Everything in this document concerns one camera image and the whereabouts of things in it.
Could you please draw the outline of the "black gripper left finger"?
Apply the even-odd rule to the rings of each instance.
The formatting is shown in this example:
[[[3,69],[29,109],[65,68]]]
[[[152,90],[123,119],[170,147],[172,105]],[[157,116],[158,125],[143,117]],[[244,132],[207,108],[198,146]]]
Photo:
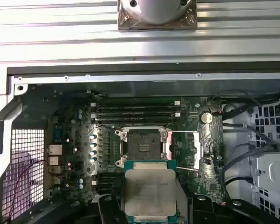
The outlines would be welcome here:
[[[4,217],[6,224],[124,224],[125,214],[113,195],[99,196],[96,202],[66,200],[60,191],[44,198],[17,218]]]

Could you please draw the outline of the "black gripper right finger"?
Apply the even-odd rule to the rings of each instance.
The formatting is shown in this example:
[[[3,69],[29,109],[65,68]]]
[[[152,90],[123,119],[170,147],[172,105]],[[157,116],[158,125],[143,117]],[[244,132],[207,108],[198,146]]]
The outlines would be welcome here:
[[[272,210],[266,203],[257,207],[241,199],[232,199],[218,204],[179,183],[176,191],[179,224],[280,224],[280,209]]]

